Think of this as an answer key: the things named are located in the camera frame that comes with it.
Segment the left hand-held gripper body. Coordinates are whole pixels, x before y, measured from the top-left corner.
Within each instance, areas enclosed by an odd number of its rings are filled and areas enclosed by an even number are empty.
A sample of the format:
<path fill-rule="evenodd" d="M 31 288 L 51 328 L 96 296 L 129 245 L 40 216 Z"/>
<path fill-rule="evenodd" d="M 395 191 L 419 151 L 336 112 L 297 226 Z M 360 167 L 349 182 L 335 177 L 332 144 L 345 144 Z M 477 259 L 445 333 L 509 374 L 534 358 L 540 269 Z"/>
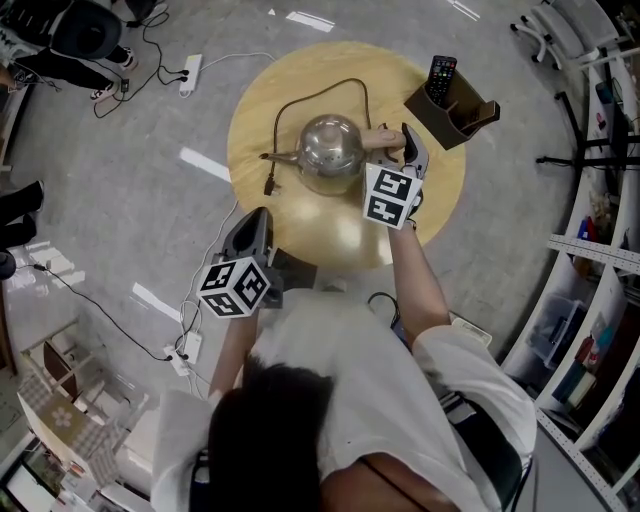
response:
<path fill-rule="evenodd" d="M 221 258 L 206 266 L 197 298 L 217 318 L 245 318 L 257 309 L 281 309 L 284 281 L 269 265 L 269 253 Z"/>

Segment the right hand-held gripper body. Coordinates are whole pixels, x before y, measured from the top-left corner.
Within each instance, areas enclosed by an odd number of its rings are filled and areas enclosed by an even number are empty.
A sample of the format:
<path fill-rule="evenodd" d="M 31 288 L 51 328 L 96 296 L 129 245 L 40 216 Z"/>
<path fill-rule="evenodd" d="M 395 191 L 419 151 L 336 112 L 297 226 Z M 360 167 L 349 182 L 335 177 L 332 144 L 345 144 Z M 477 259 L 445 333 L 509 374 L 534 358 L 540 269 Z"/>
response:
<path fill-rule="evenodd" d="M 420 207 L 424 170 L 405 165 L 400 170 L 367 163 L 364 174 L 363 218 L 400 230 Z"/>

